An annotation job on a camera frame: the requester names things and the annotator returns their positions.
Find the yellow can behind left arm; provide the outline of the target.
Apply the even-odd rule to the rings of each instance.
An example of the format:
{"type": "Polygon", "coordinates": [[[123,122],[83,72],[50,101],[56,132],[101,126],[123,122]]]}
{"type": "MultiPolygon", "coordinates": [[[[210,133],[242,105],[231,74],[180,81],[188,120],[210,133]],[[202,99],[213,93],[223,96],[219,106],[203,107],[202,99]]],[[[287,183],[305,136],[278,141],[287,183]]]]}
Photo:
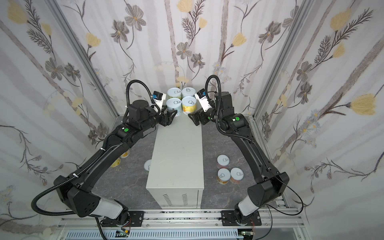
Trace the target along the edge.
{"type": "Polygon", "coordinates": [[[121,156],[120,156],[120,158],[121,159],[125,159],[125,158],[127,158],[129,155],[130,155],[130,150],[127,150],[125,153],[123,153],[121,156]]]}

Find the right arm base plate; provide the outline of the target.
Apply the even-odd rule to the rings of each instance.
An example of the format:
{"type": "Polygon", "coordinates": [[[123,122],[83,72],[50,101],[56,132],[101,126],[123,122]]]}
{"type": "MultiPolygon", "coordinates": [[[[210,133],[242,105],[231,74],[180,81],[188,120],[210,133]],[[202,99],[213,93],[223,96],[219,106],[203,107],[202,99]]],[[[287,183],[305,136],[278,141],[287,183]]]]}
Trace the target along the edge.
{"type": "Polygon", "coordinates": [[[222,220],[222,225],[224,227],[253,227],[262,225],[261,217],[258,211],[255,211],[246,217],[240,217],[240,212],[235,210],[223,210],[221,211],[220,219],[222,220]]]}

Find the green label can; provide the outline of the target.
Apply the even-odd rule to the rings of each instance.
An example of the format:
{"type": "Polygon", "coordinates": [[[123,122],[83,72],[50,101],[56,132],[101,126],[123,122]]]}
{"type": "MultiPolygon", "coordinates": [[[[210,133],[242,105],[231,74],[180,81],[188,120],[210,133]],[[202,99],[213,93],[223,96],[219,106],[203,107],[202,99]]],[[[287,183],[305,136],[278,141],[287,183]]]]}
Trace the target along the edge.
{"type": "Polygon", "coordinates": [[[182,91],[179,88],[170,88],[167,91],[167,96],[169,99],[171,98],[177,98],[177,99],[182,99],[182,91]]]}

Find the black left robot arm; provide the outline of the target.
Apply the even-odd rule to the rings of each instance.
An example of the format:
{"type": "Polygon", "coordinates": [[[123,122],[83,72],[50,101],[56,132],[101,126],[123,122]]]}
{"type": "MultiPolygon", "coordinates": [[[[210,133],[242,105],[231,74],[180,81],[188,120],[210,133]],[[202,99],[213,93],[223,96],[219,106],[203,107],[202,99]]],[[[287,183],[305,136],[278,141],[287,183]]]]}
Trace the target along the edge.
{"type": "Polygon", "coordinates": [[[116,201],[104,200],[94,195],[92,189],[106,170],[126,151],[132,148],[140,139],[144,138],[145,131],[162,125],[172,124],[176,111],[160,108],[150,94],[150,102],[136,100],[131,102],[130,87],[140,84],[147,91],[148,86],[140,80],[132,80],[126,87],[127,107],[122,123],[118,125],[104,139],[102,147],[89,160],[67,177],[56,178],[54,186],[38,194],[31,202],[33,211],[45,216],[77,215],[81,218],[87,216],[100,216],[102,207],[107,208],[106,217],[116,219],[121,215],[123,206],[116,201]],[[45,195],[56,191],[62,203],[69,211],[48,212],[38,207],[38,201],[45,195]]]}

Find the teal brown label can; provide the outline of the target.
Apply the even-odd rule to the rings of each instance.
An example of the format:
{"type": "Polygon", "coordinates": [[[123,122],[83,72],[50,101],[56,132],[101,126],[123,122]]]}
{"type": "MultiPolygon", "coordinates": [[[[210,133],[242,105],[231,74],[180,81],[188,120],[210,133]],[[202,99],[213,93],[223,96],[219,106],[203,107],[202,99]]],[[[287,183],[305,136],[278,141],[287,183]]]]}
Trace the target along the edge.
{"type": "Polygon", "coordinates": [[[194,97],[196,94],[196,90],[191,87],[186,87],[182,89],[182,98],[185,97],[194,97]]]}

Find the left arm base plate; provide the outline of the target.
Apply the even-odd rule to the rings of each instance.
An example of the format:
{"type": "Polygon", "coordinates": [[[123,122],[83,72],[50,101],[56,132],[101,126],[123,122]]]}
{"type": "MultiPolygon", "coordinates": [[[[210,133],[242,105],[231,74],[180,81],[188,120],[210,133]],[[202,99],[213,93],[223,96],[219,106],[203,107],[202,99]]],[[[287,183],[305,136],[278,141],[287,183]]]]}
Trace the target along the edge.
{"type": "Polygon", "coordinates": [[[123,210],[116,219],[104,217],[101,220],[102,227],[141,227],[144,211],[126,211],[123,210]]]}

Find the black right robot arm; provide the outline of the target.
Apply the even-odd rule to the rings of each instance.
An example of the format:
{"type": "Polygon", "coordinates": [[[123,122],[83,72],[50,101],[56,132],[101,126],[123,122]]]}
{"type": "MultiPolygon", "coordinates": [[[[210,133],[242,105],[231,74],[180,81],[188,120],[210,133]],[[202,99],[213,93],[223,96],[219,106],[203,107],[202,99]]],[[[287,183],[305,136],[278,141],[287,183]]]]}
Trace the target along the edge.
{"type": "Polygon", "coordinates": [[[289,183],[289,176],[280,172],[255,140],[246,117],[236,114],[232,96],[222,91],[218,76],[207,78],[205,87],[198,92],[199,110],[188,116],[196,126],[213,122],[218,132],[229,137],[240,149],[255,179],[255,185],[247,189],[247,196],[235,206],[235,219],[241,223],[249,219],[261,207],[280,197],[289,183]]]}

